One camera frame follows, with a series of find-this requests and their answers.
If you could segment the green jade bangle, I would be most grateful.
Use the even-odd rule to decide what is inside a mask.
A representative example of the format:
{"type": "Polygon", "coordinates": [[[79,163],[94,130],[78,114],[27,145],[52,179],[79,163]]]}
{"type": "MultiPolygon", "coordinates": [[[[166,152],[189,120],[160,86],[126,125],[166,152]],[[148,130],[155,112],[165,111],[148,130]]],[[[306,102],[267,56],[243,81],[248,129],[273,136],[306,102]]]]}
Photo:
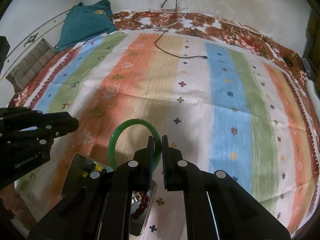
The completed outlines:
{"type": "Polygon", "coordinates": [[[118,168],[118,164],[116,161],[116,144],[118,141],[118,138],[120,137],[121,133],[123,133],[127,128],[134,126],[134,125],[142,125],[146,127],[150,133],[152,134],[153,140],[154,140],[154,152],[152,155],[152,170],[155,171],[157,166],[159,165],[161,153],[162,153],[162,142],[160,139],[160,135],[155,129],[155,127],[142,119],[130,119],[126,120],[125,122],[122,122],[112,133],[108,147],[107,147],[107,156],[110,162],[110,167],[115,171],[118,168]]]}

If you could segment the silver metal tin box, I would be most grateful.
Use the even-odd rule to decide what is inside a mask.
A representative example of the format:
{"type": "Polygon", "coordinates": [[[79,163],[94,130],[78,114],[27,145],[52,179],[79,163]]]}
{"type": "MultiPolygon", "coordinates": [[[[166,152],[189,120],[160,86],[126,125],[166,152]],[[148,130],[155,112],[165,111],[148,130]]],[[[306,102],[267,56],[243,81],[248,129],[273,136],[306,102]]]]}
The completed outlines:
{"type": "MultiPolygon", "coordinates": [[[[69,167],[61,194],[65,197],[66,195],[75,192],[76,183],[78,183],[81,178],[95,179],[101,175],[101,173],[111,171],[112,168],[76,153],[69,167]]],[[[152,180],[149,191],[134,191],[132,193],[130,221],[131,235],[140,236],[144,232],[148,223],[156,186],[156,182],[152,180]]]]}

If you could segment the striped colourful blanket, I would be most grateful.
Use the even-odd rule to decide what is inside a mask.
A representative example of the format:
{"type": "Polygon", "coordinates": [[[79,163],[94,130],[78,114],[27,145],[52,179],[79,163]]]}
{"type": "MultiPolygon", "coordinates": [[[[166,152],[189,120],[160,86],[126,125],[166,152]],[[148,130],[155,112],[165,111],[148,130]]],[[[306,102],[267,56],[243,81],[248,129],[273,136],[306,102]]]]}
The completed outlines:
{"type": "Polygon", "coordinates": [[[76,153],[109,164],[112,132],[153,124],[184,159],[225,170],[294,235],[319,201],[319,125],[303,83],[284,64],[198,37],[100,35],[57,54],[14,99],[67,111],[76,132],[15,183],[36,219],[60,199],[76,153]]]}

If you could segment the teal pillow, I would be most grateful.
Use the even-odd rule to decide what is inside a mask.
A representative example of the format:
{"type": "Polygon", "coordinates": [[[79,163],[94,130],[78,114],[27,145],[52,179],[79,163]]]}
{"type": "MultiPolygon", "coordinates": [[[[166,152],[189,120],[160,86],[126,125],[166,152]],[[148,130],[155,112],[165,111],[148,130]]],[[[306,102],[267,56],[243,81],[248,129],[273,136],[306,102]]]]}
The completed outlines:
{"type": "Polygon", "coordinates": [[[116,31],[116,26],[111,20],[112,15],[111,3],[108,0],[100,0],[93,5],[75,5],[64,20],[56,52],[100,34],[116,31]]]}

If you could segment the white rolled cloth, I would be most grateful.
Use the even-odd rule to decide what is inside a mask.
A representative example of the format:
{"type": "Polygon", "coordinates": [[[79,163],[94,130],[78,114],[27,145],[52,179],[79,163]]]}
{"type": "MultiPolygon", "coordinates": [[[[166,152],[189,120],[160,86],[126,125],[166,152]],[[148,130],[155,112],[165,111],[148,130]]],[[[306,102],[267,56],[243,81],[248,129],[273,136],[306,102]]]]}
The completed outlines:
{"type": "Polygon", "coordinates": [[[316,115],[319,118],[319,111],[320,111],[320,100],[319,96],[316,90],[315,83],[309,79],[306,80],[306,89],[308,91],[308,94],[310,96],[311,102],[313,104],[313,107],[315,109],[316,115]]]}

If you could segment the floral red bedsheet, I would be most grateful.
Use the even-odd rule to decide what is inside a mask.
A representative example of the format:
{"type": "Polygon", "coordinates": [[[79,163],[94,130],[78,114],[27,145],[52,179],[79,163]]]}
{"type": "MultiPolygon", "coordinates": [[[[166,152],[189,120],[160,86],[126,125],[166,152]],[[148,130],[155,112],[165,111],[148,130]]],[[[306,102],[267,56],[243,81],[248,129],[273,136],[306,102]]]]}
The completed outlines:
{"type": "Polygon", "coordinates": [[[195,12],[119,12],[116,31],[79,42],[56,55],[5,106],[43,114],[68,112],[91,133],[57,160],[75,152],[109,163],[109,129],[142,118],[165,129],[231,120],[236,127],[266,127],[281,134],[304,127],[313,104],[300,57],[270,38],[195,12]]]}

